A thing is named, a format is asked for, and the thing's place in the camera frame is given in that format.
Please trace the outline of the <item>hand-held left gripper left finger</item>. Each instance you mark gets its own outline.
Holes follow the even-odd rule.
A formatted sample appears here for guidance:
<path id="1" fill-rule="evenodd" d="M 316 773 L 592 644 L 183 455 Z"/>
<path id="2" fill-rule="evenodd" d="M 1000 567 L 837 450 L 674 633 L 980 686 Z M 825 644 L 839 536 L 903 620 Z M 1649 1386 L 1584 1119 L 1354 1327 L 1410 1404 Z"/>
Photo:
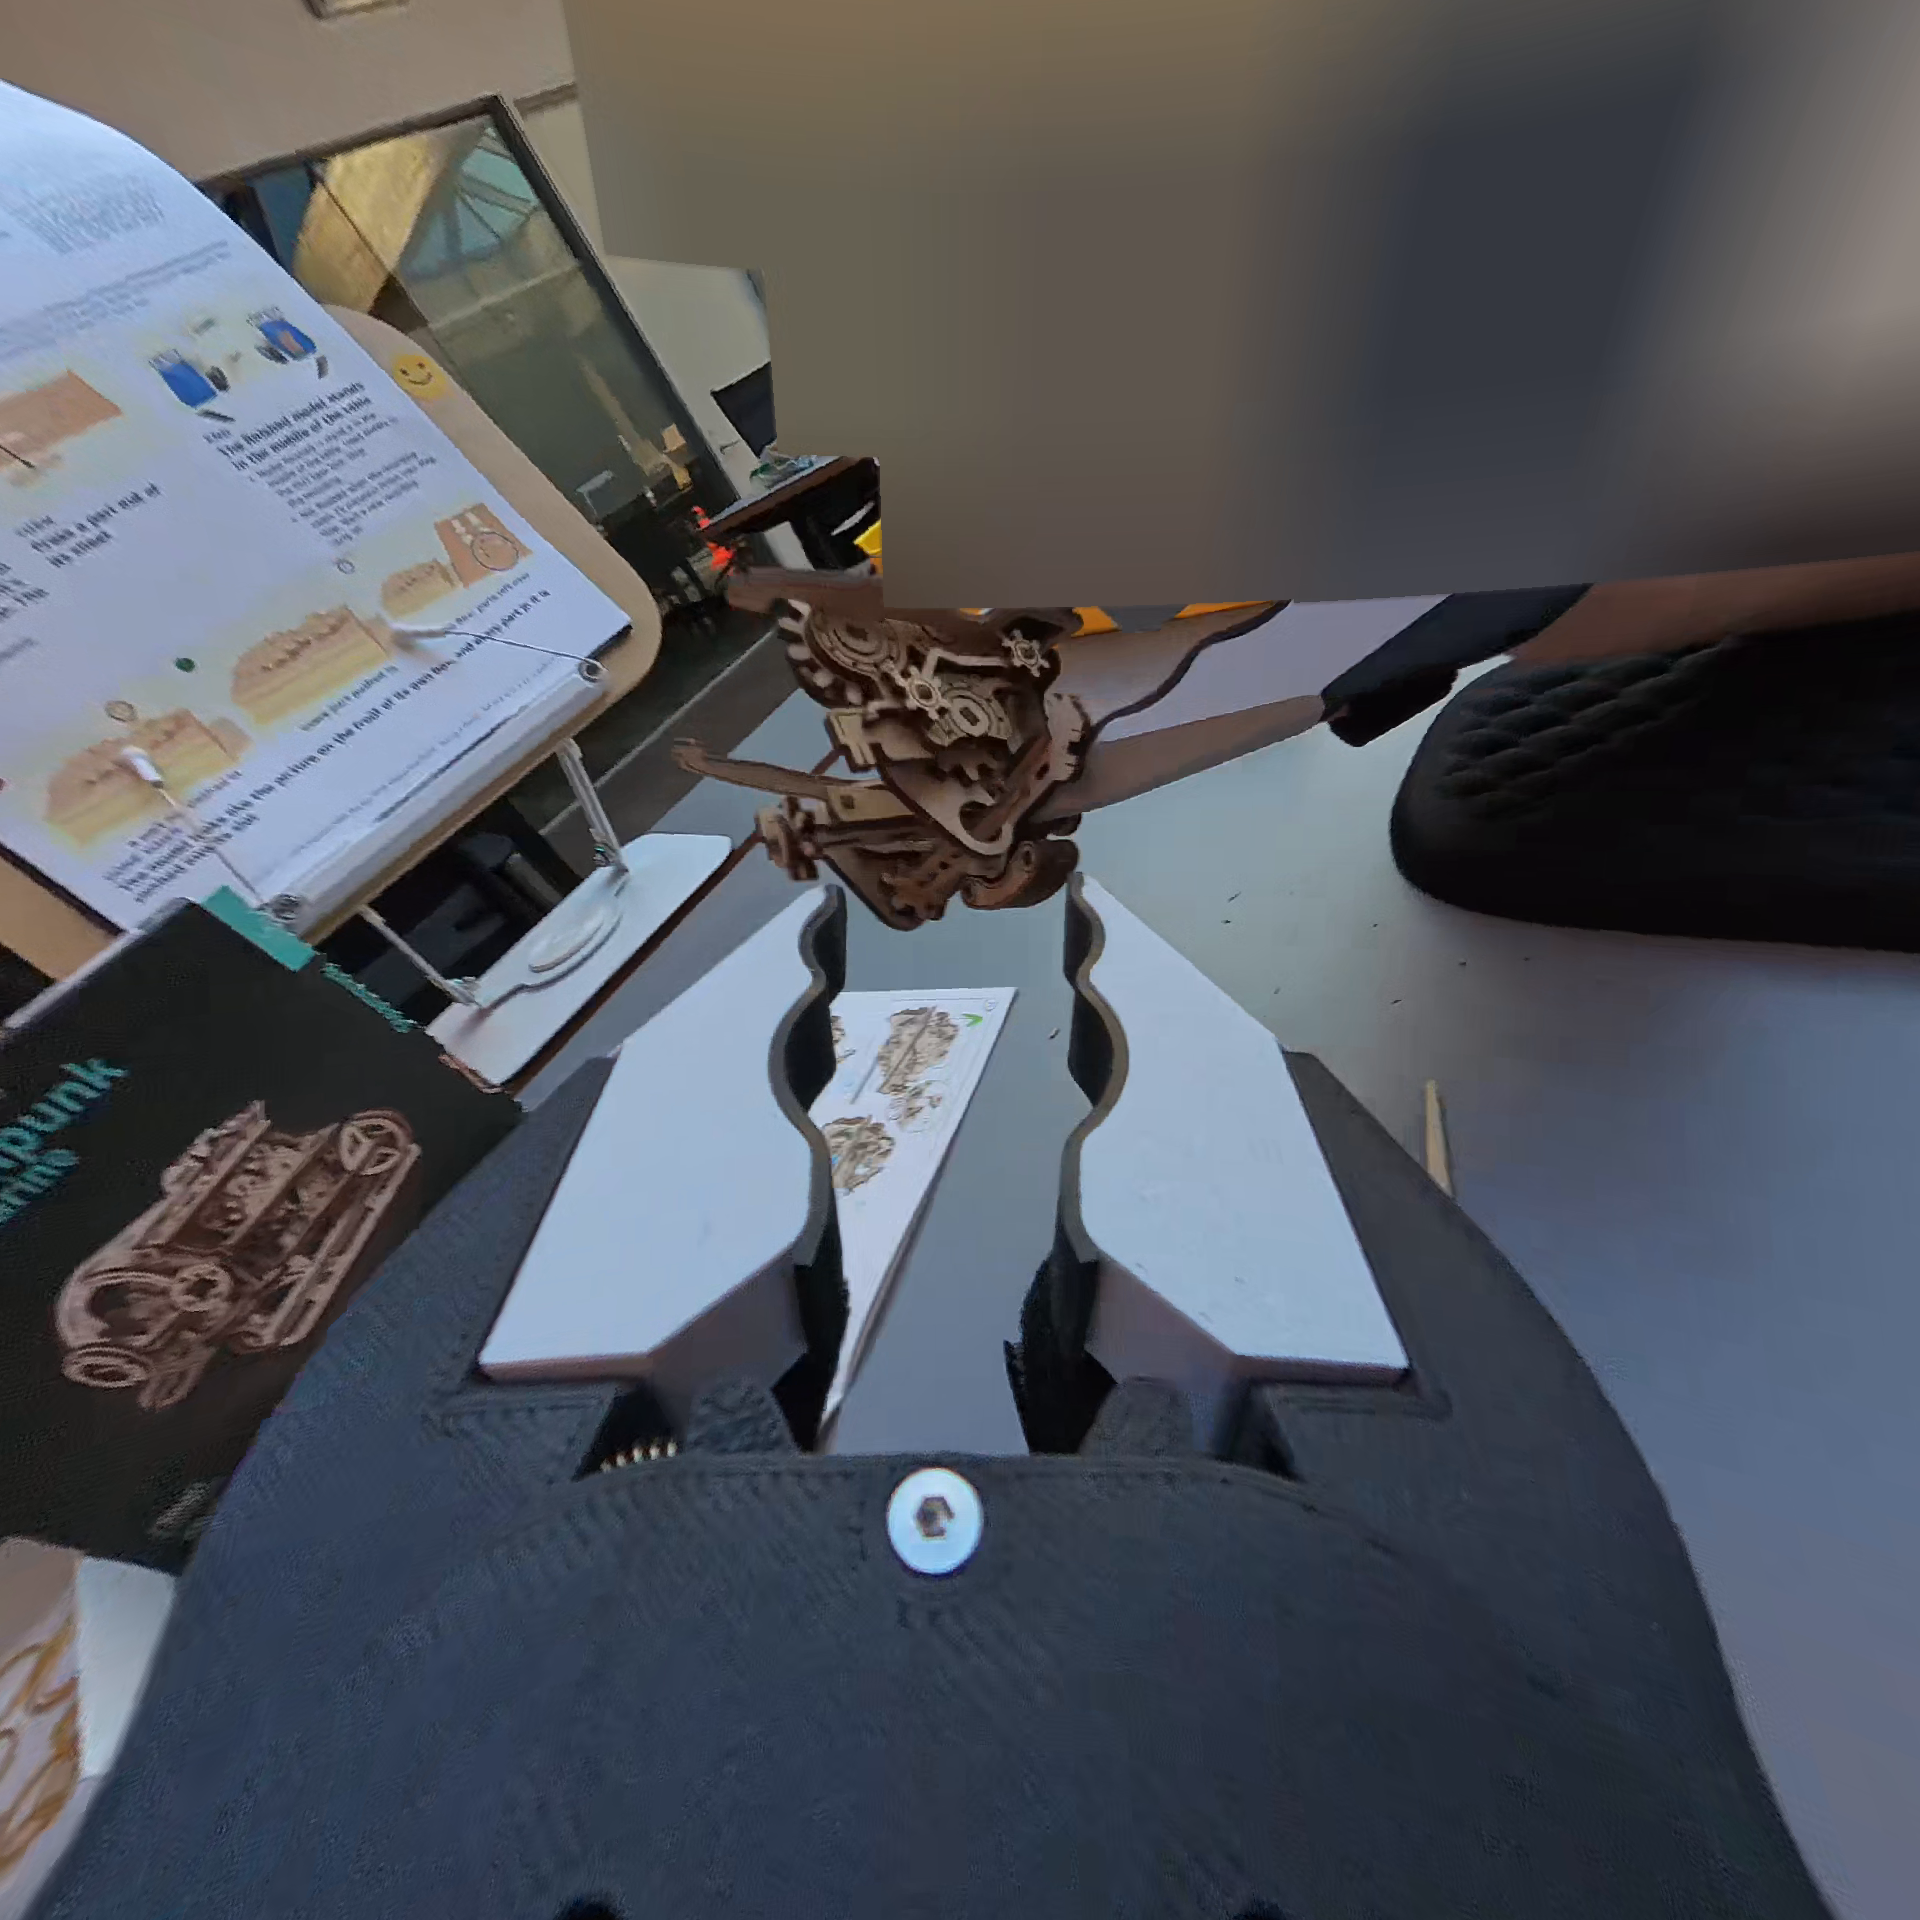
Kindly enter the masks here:
<path id="1" fill-rule="evenodd" d="M 846 895 L 806 887 L 634 1027 L 480 1348 L 506 1383 L 634 1383 L 668 1424 L 733 1380 L 819 1443 L 847 1327 L 830 1149 Z"/>

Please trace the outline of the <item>white cardboard tray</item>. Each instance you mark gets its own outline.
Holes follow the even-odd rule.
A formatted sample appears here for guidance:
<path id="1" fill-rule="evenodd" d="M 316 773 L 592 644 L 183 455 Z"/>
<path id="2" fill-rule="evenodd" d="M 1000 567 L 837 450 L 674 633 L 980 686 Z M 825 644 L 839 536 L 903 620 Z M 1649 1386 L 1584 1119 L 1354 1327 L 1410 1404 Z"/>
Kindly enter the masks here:
<path id="1" fill-rule="evenodd" d="M 25 1916 L 109 1772 L 174 1610 L 174 1579 L 66 1548 L 3 1542 L 3 1655 L 57 1610 L 75 1616 L 82 1779 L 54 1829 L 3 1877 L 3 1915 Z"/>

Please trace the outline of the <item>wooden gear model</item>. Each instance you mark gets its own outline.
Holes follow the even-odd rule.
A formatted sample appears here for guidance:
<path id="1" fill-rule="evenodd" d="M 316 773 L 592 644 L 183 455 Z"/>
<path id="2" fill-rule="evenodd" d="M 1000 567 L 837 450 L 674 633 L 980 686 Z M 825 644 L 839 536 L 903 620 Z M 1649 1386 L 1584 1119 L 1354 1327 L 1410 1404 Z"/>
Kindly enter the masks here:
<path id="1" fill-rule="evenodd" d="M 781 872 L 834 872 L 888 928 L 1036 906 L 1078 867 L 1039 817 L 1078 774 L 1081 710 L 1060 695 L 1072 610 L 776 610 L 788 662 L 825 710 L 839 779 L 885 780 L 912 808 L 891 828 L 813 831 L 781 804 L 758 834 Z"/>

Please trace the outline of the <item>black wrist rest pad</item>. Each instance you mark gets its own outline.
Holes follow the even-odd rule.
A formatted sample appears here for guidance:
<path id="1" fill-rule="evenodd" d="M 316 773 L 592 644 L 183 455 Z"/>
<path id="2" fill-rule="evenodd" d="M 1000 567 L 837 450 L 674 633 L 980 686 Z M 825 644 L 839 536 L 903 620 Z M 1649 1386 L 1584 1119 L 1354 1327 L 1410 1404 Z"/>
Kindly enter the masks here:
<path id="1" fill-rule="evenodd" d="M 1390 813 L 1431 900 L 1549 928 L 1916 951 L 1916 617 L 1502 664 Z"/>

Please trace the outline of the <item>tan rubber bands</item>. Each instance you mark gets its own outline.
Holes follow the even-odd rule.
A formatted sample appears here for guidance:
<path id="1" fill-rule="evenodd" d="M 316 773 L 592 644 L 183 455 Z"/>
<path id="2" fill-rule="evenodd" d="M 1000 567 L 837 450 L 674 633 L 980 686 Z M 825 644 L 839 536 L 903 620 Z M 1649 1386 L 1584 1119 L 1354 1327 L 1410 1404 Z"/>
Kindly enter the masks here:
<path id="1" fill-rule="evenodd" d="M 3 1655 L 3 1877 L 54 1829 L 79 1779 L 75 1616 L 66 1607 Z"/>

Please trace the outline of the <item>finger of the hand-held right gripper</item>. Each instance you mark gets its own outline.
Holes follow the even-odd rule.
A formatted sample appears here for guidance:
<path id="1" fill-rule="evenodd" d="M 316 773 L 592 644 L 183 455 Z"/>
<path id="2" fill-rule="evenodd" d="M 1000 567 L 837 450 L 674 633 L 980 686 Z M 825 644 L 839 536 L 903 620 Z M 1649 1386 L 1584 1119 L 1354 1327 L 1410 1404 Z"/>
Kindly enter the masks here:
<path id="1" fill-rule="evenodd" d="M 1265 620 L 1181 624 L 1143 635 L 1060 637 L 1060 695 L 1081 714 L 1127 717 L 1161 702 L 1204 647 L 1241 637 Z"/>
<path id="2" fill-rule="evenodd" d="M 1323 702 L 1321 695 L 1295 695 L 1184 722 L 1167 722 L 1155 710 L 1137 710 L 1135 717 L 1147 722 L 1137 731 L 1118 734 L 1123 717 L 1083 714 L 1078 774 L 1060 783 L 1060 838 L 1073 835 L 1089 813 L 1155 792 L 1311 730 L 1323 717 Z"/>

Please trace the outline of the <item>yellow plastic bin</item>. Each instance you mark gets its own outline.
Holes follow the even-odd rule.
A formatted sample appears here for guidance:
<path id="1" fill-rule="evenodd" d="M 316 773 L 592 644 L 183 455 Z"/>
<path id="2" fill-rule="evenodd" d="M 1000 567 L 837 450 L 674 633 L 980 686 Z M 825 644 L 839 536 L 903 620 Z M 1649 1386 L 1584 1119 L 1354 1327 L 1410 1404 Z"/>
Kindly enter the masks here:
<path id="1" fill-rule="evenodd" d="M 1210 624 L 1210 620 L 1226 620 L 1226 624 L 1261 624 L 1274 614 L 1278 614 L 1286 606 L 1286 601 L 1239 601 L 1239 605 L 1178 605 L 1178 606 L 1163 606 L 1163 605 L 1143 605 L 1143 606 L 1072 606 L 1073 620 L 1078 620 L 1078 637 L 1095 637 L 1095 635 L 1143 635 L 1143 633 L 1158 633 L 1158 629 L 1168 629 L 1168 627 L 1181 627 L 1181 624 Z"/>

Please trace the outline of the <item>black model kit box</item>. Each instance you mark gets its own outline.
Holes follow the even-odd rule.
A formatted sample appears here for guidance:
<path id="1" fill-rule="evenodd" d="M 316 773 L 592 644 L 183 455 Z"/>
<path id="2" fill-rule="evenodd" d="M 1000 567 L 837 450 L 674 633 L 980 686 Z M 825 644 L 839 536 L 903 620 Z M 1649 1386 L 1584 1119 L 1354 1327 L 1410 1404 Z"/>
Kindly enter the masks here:
<path id="1" fill-rule="evenodd" d="M 518 1122 L 228 887 L 3 1021 L 3 1537 L 179 1573 L 305 1359 Z"/>

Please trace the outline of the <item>assembly instruction booklet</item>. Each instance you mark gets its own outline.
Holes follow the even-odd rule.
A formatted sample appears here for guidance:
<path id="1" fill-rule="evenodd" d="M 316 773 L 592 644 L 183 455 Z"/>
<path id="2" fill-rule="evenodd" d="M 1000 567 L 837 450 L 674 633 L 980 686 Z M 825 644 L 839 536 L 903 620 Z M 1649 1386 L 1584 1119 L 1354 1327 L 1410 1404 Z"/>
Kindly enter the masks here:
<path id="1" fill-rule="evenodd" d="M 813 1102 L 830 1150 L 846 1332 L 820 1421 L 837 1420 L 919 1229 L 1017 989 L 843 993 L 837 1067 Z"/>

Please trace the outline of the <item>printed instruction sheet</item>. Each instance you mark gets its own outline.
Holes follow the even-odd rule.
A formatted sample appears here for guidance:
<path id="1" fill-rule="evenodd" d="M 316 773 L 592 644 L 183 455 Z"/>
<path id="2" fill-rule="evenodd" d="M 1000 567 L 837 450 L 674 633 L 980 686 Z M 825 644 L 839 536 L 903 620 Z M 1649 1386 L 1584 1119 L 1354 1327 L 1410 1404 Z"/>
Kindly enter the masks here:
<path id="1" fill-rule="evenodd" d="M 3 85 L 3 852 L 293 896 L 625 614 L 160 159 Z"/>

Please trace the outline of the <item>person's right forearm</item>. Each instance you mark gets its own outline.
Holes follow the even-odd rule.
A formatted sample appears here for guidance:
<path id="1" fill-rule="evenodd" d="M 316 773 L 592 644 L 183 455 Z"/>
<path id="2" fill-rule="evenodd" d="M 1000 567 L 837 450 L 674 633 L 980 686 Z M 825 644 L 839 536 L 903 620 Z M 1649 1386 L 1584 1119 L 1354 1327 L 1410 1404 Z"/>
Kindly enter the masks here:
<path id="1" fill-rule="evenodd" d="M 1527 664 L 1676 653 L 1916 610 L 1916 552 L 1597 583 L 1511 651 Z"/>

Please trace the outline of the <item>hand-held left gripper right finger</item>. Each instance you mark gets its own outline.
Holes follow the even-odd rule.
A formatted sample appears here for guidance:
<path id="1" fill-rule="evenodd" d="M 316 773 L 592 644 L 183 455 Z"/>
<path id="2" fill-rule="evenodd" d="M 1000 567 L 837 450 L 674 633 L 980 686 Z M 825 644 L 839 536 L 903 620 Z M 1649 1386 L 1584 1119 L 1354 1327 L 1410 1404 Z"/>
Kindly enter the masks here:
<path id="1" fill-rule="evenodd" d="M 1118 895 L 1064 896 L 1069 1072 L 1089 1111 L 1006 1374 L 1030 1453 L 1073 1453 L 1123 1380 L 1220 1453 L 1250 1390 L 1392 1390 L 1390 1315 L 1275 1035 Z"/>

